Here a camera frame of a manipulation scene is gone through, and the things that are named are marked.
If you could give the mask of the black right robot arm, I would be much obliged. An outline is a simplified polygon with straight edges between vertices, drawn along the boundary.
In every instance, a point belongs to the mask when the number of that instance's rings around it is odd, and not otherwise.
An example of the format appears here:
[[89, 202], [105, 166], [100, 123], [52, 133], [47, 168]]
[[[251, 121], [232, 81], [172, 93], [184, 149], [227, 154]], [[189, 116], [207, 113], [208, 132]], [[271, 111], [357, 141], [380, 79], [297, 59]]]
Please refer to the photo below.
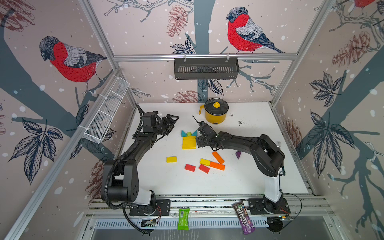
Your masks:
[[265, 175], [265, 192], [262, 198], [249, 199], [252, 214], [289, 215], [291, 213], [287, 200], [281, 189], [281, 176], [286, 174], [284, 168], [285, 154], [269, 136], [241, 137], [227, 132], [216, 133], [214, 129], [201, 121], [198, 123], [197, 137], [199, 148], [211, 147], [212, 150], [236, 150], [254, 158], [259, 171]]

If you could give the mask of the small yellow block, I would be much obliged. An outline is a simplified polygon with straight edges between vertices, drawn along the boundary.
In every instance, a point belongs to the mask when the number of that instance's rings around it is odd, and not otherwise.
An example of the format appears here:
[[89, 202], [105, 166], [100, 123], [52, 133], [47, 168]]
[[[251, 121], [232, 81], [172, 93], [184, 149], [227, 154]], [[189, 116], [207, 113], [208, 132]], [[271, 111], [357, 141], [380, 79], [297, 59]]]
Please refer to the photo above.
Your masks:
[[205, 160], [205, 159], [201, 159], [201, 160], [200, 160], [200, 164], [209, 167], [210, 164], [211, 164], [211, 161], [209, 161], [209, 160]]

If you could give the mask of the red square block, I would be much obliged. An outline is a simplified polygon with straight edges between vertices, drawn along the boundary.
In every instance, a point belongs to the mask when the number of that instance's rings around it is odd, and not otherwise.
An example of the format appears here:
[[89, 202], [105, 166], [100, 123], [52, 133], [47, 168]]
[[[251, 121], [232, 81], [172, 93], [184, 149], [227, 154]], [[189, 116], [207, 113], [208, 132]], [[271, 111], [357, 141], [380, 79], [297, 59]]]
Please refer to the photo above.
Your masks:
[[193, 165], [186, 164], [185, 165], [185, 170], [190, 171], [190, 172], [195, 172], [196, 167], [193, 166]]

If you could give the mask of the long yellow rectangle block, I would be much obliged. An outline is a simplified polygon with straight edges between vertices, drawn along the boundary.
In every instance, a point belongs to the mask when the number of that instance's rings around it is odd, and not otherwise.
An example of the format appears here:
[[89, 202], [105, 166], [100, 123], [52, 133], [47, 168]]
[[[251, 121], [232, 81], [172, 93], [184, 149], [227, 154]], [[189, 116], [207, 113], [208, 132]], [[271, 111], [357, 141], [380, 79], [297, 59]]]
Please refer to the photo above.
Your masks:
[[187, 140], [187, 141], [189, 141], [189, 140], [196, 140], [196, 137], [192, 137], [192, 136], [190, 136], [190, 137], [183, 137], [183, 140]]

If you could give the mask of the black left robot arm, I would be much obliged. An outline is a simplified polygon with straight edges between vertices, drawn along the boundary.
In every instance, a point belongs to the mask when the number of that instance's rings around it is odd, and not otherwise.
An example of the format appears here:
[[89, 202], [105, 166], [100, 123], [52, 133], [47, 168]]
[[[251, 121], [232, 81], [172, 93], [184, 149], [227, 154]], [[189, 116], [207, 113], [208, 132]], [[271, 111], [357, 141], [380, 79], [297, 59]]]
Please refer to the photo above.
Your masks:
[[140, 187], [138, 164], [153, 145], [169, 135], [180, 117], [166, 115], [160, 117], [157, 111], [143, 112], [139, 109], [140, 123], [133, 134], [134, 143], [116, 160], [106, 161], [104, 164], [101, 188], [102, 200], [110, 209], [124, 209], [134, 207], [150, 213], [157, 208], [154, 191]]

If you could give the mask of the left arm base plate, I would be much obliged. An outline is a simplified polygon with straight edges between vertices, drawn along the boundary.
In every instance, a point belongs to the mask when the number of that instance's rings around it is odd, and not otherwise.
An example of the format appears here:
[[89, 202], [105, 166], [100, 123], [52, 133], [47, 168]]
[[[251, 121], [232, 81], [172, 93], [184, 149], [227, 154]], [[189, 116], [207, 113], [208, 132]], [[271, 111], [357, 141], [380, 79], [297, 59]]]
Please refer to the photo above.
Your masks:
[[139, 205], [130, 209], [132, 217], [168, 216], [170, 214], [171, 200], [156, 200], [149, 205]]

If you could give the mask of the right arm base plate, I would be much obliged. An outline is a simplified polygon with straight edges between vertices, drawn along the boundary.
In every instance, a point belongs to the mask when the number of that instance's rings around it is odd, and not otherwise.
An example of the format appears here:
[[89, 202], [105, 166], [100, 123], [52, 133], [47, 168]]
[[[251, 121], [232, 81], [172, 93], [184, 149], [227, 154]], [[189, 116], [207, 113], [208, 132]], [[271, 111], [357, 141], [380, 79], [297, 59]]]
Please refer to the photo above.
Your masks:
[[276, 203], [268, 200], [267, 198], [248, 199], [248, 210], [252, 215], [290, 215], [286, 199], [281, 197]]

